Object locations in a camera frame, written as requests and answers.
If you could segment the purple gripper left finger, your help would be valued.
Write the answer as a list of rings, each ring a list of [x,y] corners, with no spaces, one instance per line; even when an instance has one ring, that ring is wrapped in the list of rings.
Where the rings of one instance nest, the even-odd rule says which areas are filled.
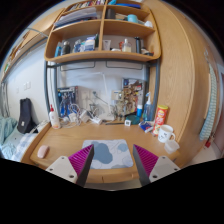
[[[83,187],[88,177],[93,156],[94,146],[89,145],[69,157],[60,156],[46,171]]]

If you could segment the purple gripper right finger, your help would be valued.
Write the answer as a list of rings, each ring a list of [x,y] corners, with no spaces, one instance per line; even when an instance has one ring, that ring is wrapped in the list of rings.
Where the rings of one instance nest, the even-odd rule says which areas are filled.
[[[167,156],[158,157],[136,144],[133,145],[133,157],[142,186],[146,186],[180,170]]]

